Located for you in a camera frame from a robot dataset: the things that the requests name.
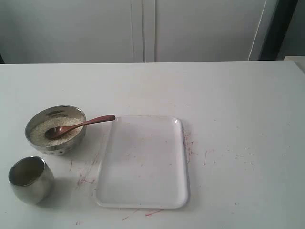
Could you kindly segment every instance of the plastic tray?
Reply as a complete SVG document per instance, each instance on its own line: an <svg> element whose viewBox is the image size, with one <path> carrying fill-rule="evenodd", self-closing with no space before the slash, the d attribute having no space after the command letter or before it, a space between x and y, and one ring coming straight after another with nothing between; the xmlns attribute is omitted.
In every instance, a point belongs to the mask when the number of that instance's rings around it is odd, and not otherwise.
<svg viewBox="0 0 305 229"><path fill-rule="evenodd" d="M173 117L118 117L99 169L97 203L175 209L188 196L181 122Z"/></svg>

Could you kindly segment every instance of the rice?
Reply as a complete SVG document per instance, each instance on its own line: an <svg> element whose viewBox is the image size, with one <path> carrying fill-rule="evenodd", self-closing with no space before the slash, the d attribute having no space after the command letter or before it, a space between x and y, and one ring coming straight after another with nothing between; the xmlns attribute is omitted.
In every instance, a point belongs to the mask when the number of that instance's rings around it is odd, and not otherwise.
<svg viewBox="0 0 305 229"><path fill-rule="evenodd" d="M48 139L44 136L45 132L56 126L71 126L83 122L84 119L80 118L69 118L69 117L57 117L49 119L43 123L38 124L34 127L30 133L30 141L39 146L55 146L69 141L76 136L83 128L78 127L57 139Z"/></svg>

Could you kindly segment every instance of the spoon handle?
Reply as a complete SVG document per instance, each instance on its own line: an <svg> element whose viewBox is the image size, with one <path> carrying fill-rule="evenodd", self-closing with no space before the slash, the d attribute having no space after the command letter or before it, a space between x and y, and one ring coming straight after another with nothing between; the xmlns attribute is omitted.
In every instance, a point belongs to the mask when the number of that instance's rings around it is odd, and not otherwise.
<svg viewBox="0 0 305 229"><path fill-rule="evenodd" d="M78 127L83 126L83 125L89 125L89 124L93 124L93 123L102 123L102 122L108 122L108 121L113 121L113 120L115 120L114 115L101 116L101 117L94 118L94 119L91 119L89 121L74 125L73 129L78 128Z"/></svg>

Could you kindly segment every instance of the metal cup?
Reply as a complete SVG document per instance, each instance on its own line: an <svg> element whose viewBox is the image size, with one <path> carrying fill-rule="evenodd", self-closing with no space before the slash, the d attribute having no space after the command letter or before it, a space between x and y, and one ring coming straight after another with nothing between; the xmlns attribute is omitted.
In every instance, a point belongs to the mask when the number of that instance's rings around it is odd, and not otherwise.
<svg viewBox="0 0 305 229"><path fill-rule="evenodd" d="M18 199L24 203L37 204L50 193L54 176L42 158L30 156L13 165L9 181Z"/></svg>

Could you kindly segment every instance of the metal bowl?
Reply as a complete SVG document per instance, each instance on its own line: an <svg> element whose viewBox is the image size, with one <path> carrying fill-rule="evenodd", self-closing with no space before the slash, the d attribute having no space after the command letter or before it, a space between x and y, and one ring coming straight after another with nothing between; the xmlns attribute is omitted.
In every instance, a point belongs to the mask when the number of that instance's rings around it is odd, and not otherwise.
<svg viewBox="0 0 305 229"><path fill-rule="evenodd" d="M75 148L76 145L78 145L82 141L82 139L85 137L86 134L86 126L83 126L82 130L76 136L74 136L69 141L61 143L59 145L40 146L33 143L30 139L30 133L32 129L36 127L38 124L56 117L82 118L84 119L84 121L86 121L86 116L84 112L81 109L74 106L66 106L66 105L54 106L36 114L25 127L25 137L27 138L27 140L29 141L32 147L34 147L35 149L39 150L44 154L63 155L64 153Z"/></svg>

